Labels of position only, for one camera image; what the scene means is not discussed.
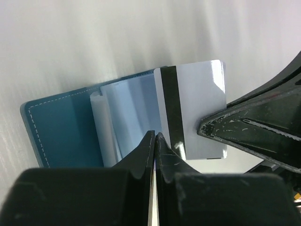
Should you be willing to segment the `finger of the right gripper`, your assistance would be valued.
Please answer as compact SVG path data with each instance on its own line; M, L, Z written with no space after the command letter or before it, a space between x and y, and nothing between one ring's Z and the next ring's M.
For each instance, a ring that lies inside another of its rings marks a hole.
M249 99L255 98L265 92L268 92L276 87L288 82L290 79L294 78L301 73L301 52L288 64L278 75L272 78L270 81L256 88L255 90L247 93L246 95L230 102L227 104L227 108L238 105Z
M203 118L198 135L301 171L301 88L259 96Z

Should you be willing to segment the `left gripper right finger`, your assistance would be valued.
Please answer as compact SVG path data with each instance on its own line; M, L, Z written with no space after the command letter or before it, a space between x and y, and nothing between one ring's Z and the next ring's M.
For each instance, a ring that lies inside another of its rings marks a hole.
M162 226L298 226L301 215L283 179L271 173L202 174L155 142Z

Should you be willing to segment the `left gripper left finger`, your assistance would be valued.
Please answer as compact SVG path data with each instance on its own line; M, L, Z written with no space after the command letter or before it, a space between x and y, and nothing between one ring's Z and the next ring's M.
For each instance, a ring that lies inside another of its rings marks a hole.
M33 168L11 187L3 226L148 226L155 133L110 168Z

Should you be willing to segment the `blue leather card holder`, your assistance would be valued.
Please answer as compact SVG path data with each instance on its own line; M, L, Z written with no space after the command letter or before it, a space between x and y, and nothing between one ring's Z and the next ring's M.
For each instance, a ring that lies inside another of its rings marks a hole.
M90 96L107 93L120 156L138 146L147 131L161 131L154 71L33 100L20 113L38 165L102 167Z

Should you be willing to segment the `silver VIP card top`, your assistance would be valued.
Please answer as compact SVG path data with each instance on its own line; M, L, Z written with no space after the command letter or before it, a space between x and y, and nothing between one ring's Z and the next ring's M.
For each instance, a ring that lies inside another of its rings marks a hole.
M224 64L211 60L154 70L162 134L184 160L224 159L225 144L197 134L201 119L226 108Z

